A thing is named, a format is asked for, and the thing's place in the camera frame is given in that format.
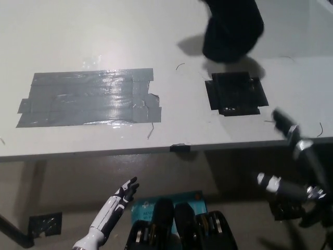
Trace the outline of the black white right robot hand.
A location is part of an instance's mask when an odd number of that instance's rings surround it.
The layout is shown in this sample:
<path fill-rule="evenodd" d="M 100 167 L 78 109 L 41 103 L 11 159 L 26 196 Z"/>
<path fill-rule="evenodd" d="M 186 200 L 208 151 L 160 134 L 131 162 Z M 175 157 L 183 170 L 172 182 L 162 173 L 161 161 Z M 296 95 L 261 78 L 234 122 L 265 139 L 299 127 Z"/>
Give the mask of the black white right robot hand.
<path fill-rule="evenodd" d="M 312 201 L 315 206 L 302 216 L 300 226 L 310 227 L 321 222 L 326 229 L 332 228 L 332 184 L 329 175 L 314 150 L 314 142 L 301 135 L 299 126 L 285 112 L 276 108 L 272 112 L 275 128 L 285 137 L 292 151 L 292 158 L 308 173 L 309 184 L 301 186 L 281 177 L 256 174 L 257 185 L 266 191 L 285 197 L 293 202 Z"/>

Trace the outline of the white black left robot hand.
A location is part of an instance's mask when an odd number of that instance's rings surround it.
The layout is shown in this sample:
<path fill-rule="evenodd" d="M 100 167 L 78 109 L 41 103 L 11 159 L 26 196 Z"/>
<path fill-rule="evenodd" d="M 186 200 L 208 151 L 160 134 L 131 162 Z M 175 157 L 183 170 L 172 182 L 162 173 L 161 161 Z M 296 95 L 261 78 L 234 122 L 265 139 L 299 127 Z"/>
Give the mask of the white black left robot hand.
<path fill-rule="evenodd" d="M 105 245 L 125 208 L 133 200 L 139 187 L 136 181 L 137 177 L 129 179 L 108 198 L 92 222 L 88 234 L 78 240 L 73 249 L 96 250 Z"/>

